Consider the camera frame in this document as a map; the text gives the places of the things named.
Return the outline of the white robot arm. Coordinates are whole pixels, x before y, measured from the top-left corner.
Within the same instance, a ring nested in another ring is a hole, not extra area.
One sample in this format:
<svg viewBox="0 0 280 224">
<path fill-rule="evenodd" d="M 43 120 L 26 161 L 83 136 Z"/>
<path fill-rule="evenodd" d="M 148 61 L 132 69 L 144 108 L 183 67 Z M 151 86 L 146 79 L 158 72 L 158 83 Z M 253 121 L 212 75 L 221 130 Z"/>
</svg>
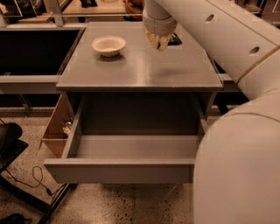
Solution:
<svg viewBox="0 0 280 224">
<path fill-rule="evenodd" d="M 181 25 L 248 97 L 199 144 L 194 224 L 280 224 L 279 30 L 231 0 L 144 0 L 143 23 Z"/>
</svg>

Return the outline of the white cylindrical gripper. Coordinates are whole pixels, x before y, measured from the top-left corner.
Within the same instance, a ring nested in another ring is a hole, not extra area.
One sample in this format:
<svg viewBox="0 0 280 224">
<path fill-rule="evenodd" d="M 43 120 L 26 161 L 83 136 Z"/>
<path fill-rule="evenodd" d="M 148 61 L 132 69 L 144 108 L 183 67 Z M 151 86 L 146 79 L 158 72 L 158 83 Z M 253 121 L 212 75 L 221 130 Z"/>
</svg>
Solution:
<svg viewBox="0 0 280 224">
<path fill-rule="evenodd" d="M 143 25 L 147 30 L 146 36 L 150 44 L 159 51 L 163 51 L 168 46 L 177 24 L 173 17 L 155 19 L 146 13 L 143 14 Z"/>
</svg>

